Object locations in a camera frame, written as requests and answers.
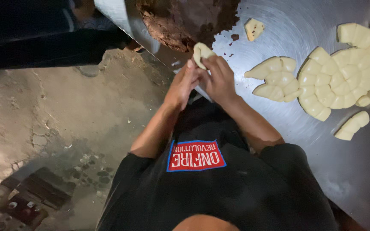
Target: man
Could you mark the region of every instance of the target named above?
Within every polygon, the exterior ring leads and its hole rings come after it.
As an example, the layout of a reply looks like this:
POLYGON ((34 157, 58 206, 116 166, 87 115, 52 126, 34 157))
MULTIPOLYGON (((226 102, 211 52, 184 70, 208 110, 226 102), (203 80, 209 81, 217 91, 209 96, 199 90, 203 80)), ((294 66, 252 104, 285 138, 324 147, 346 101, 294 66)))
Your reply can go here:
POLYGON ((211 75, 189 60, 175 76, 121 162, 97 229, 337 230, 304 151, 235 93, 222 57, 203 64, 211 75), (199 83, 217 104, 187 105, 199 83))

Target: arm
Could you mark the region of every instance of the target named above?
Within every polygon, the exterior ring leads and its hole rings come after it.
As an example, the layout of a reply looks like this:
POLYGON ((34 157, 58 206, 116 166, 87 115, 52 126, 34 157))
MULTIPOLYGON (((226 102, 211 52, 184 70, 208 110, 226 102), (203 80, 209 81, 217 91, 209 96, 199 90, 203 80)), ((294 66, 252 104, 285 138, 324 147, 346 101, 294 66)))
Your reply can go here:
POLYGON ((202 62, 212 74, 202 75, 205 91, 235 120, 255 151, 285 143, 281 134, 236 94, 234 72, 222 57, 212 56, 202 62))
POLYGON ((189 94, 198 84, 201 69, 188 60, 174 77, 164 103, 151 118, 146 128, 131 146, 131 153, 139 157, 157 158, 165 148, 179 113, 185 109, 189 94))

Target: stainless steel table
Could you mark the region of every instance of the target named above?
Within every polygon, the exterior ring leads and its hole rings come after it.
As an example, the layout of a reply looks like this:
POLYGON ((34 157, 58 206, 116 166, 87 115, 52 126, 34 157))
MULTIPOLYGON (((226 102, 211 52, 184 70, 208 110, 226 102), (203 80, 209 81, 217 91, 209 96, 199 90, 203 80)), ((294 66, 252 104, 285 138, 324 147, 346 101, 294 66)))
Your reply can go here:
MULTIPOLYGON (((97 8, 125 30, 156 58, 173 71, 191 56, 175 52, 152 39, 135 8, 135 0, 95 0, 97 8)), ((316 47, 327 52, 347 48, 336 41, 338 24, 370 24, 369 0, 242 0, 232 31, 215 36, 213 51, 224 55, 235 73, 236 92, 261 113, 286 142, 300 145, 307 153, 309 165, 324 193, 357 222, 370 230, 370 123, 360 129, 352 141, 342 141, 334 132, 353 114, 369 108, 353 106, 332 110, 321 122, 306 114, 295 100, 279 103, 252 95, 263 81, 245 79, 243 74, 272 56, 296 59, 294 74, 316 47), (243 28, 249 18, 264 22, 265 31, 249 42, 243 28), (231 34, 240 39, 232 42, 231 34)))

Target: t-shirt logo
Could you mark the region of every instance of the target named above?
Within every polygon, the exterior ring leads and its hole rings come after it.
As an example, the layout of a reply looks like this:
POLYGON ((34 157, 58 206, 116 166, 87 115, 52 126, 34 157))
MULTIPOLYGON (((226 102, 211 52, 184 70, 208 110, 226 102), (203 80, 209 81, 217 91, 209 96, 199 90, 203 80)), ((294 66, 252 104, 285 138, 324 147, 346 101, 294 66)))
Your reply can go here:
POLYGON ((226 165, 216 140, 187 141, 177 144, 172 141, 167 172, 203 171, 226 165))

